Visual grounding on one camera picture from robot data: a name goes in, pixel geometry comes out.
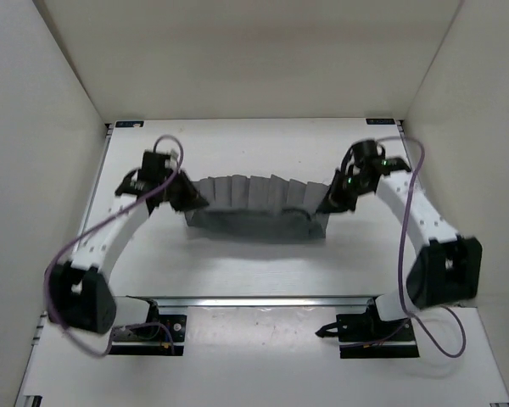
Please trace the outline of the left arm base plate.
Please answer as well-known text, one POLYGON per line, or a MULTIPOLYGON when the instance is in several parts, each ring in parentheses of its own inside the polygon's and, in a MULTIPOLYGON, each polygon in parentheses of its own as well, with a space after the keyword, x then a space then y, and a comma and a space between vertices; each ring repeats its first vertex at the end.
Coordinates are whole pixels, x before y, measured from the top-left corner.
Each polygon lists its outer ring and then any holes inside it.
POLYGON ((187 308, 160 304, 154 298, 118 297, 110 332, 109 355, 183 356, 187 308))

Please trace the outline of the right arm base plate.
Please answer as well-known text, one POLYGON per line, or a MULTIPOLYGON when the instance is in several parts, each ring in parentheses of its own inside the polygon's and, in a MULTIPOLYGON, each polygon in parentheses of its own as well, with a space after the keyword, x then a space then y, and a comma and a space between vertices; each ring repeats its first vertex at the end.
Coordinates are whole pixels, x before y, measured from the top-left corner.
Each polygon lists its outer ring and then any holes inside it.
POLYGON ((342 360, 420 357, 411 320, 382 321, 373 300, 362 313, 337 314, 335 322, 322 326, 315 335, 336 337, 342 360))

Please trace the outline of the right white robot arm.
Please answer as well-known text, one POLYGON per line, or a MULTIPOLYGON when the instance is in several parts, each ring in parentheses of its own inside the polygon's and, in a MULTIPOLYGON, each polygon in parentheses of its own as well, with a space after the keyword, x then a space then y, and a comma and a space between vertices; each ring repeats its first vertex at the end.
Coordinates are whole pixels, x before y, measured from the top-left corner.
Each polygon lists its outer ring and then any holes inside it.
POLYGON ((415 188, 413 172, 399 157, 363 161, 358 172, 337 170, 318 213, 355 211, 359 197, 374 193, 401 221, 400 243, 410 240, 416 260, 399 278, 399 289, 378 296, 363 319, 367 336, 383 339, 394 321, 422 309, 477 297, 482 245, 464 237, 415 188))

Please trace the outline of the grey pleated skirt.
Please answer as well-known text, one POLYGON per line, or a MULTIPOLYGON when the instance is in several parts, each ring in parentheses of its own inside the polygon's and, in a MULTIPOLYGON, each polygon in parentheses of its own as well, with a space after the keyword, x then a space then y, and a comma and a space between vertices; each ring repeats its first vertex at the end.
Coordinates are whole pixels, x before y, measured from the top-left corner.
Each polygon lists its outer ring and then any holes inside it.
POLYGON ((316 211, 328 190, 322 183, 232 175, 207 177, 194 185, 209 205, 185 214, 192 228, 269 243, 326 237, 329 216, 316 211))

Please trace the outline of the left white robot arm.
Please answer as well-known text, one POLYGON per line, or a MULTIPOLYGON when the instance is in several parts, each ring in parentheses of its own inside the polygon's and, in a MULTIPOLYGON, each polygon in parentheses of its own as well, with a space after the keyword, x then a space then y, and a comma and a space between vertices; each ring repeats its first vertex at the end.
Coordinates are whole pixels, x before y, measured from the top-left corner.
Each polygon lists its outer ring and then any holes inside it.
POLYGON ((117 303, 109 288, 109 277, 136 230, 161 205, 186 213, 209 205, 181 170, 166 170, 156 182, 131 170, 115 190, 109 208, 111 221, 83 237, 64 262, 53 266, 48 278, 50 321, 97 334, 106 333, 115 322, 117 303))

